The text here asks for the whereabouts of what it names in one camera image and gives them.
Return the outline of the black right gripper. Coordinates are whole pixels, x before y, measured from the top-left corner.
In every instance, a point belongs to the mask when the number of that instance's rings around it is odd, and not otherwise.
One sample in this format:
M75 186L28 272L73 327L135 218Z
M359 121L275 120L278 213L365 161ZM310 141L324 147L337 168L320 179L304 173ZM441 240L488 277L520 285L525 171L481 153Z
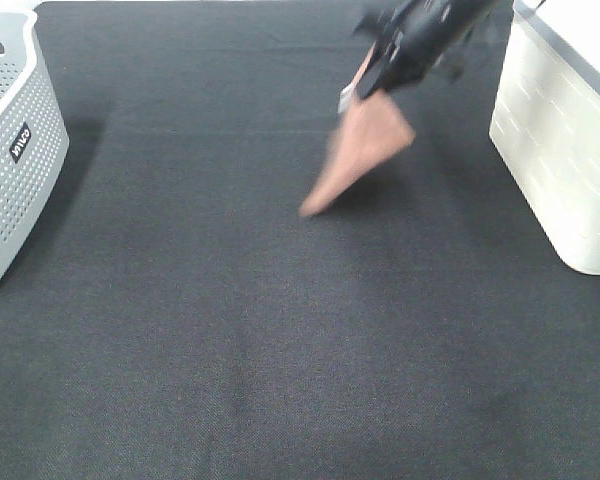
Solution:
M368 9L354 32L373 40L371 60L356 85L359 99L414 86L434 72L450 82L466 68L465 51L493 1L404 1Z

